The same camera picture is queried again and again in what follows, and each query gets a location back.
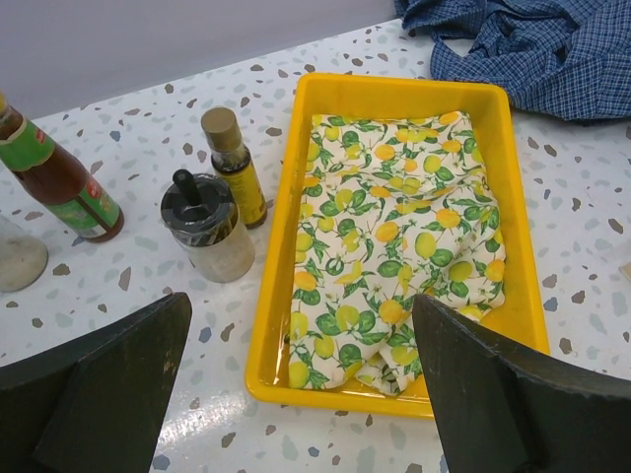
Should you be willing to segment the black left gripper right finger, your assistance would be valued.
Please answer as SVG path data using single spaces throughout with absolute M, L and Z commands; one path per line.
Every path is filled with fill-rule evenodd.
M 630 383 L 415 298 L 414 334 L 452 472 L 627 472 Z

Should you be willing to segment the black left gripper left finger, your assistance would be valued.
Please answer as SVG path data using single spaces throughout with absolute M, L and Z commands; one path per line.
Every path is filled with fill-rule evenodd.
M 3 367 L 2 471 L 148 471 L 191 316 L 173 293 Z

